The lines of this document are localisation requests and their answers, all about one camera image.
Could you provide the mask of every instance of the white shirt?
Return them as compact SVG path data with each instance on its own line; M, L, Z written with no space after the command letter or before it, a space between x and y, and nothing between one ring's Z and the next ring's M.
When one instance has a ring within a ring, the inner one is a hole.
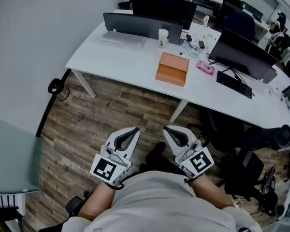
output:
M261 228L244 210L215 208L196 198L185 177L158 171L145 172L124 182L112 207L93 222L72 217L62 232L236 232Z

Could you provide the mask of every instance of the paper cup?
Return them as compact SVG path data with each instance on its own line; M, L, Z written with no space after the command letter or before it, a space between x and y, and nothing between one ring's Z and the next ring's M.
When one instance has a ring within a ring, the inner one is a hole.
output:
M159 29L158 46L160 48L165 48L166 42L168 40L169 31L166 29Z

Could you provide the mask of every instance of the black keyboard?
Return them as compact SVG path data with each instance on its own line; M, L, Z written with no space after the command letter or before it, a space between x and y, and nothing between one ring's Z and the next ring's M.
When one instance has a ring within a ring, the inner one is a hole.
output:
M252 98L252 88L251 87L247 86L246 84L243 84L242 82L236 80L233 77L230 77L229 75L227 75L223 72L218 71L217 82L241 93L242 95L247 96L250 99Z

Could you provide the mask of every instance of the wooden floor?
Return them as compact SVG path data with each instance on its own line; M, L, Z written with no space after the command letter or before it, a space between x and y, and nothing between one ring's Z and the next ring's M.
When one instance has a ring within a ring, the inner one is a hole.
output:
M131 159L134 164L132 170L136 171L146 154L163 140L162 127L169 124L178 104L175 98L142 88L92 75L85 75L85 78L96 92L96 99L87 94L71 73L66 82L71 90L69 98L64 102L55 101L47 118L42 132L45 147L41 191L26 195L25 231L37 231L63 222L68 217L64 209L68 200L74 195L82 197L85 190L91 191L96 187L97 180L89 174L89 170L95 154L110 133L131 126L141 129L140 140ZM200 108L189 104L174 125L185 127L188 123L201 124L201 121ZM204 141L201 131L194 132ZM225 154L211 145L209 149L215 162L223 162ZM169 149L164 154L169 158L172 156ZM276 192L284 201L289 183L283 182L287 175L283 165L288 163L288 153L263 149L257 155L264 162L264 172L272 166L276 168ZM209 170L208 175L215 183L222 179L216 166ZM263 227L274 221L259 212L254 200L244 202L244 208Z

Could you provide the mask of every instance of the forearm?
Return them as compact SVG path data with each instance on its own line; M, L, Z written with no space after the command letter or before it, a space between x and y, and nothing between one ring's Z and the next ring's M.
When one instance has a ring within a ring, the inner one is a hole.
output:
M100 182L78 213L79 217L93 221L98 215L111 208L115 190Z
M219 189L206 175L202 175L191 183L195 195L208 201L218 209L233 206L230 196Z

